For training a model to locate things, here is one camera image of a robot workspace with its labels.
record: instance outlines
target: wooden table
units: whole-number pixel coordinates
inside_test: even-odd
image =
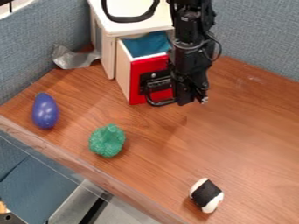
[[[101,64],[54,69],[1,107],[1,129],[164,223],[299,223],[299,84],[230,58],[209,72],[210,102],[129,106]],[[34,96],[59,104],[50,130],[30,117]],[[120,155],[87,148],[107,123],[125,130]],[[225,193],[206,215],[188,198],[208,177]]]

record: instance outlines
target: black and white ball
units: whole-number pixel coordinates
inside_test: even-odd
[[[210,214],[223,200],[224,193],[210,179],[202,178],[192,186],[190,198],[201,207],[203,213]]]

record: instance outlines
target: cable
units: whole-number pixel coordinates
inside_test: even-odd
[[[208,60],[210,60],[211,62],[214,62],[214,61],[216,61],[216,60],[221,56],[221,54],[222,54],[222,45],[220,44],[220,42],[219,42],[215,37],[213,37],[213,35],[211,35],[210,32],[206,32],[205,35],[208,36],[212,41],[214,41],[214,42],[215,42],[216,44],[218,44],[218,46],[219,46],[219,53],[218,53],[218,55],[217,55],[217,57],[216,57],[215,59],[211,59],[210,56],[207,55],[205,49],[202,49],[203,54],[205,55],[205,57],[206,57]]]

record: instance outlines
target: gray cubicle wall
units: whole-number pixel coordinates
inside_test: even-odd
[[[213,0],[224,54],[299,80],[298,0]]]
[[[0,19],[0,105],[54,67],[53,44],[77,50],[89,41],[86,0],[35,0]]]

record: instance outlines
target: blue plastic egg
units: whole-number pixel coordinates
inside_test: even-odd
[[[35,97],[32,108],[32,120],[41,129],[50,129],[59,118],[59,109],[55,100],[46,93],[39,93]]]

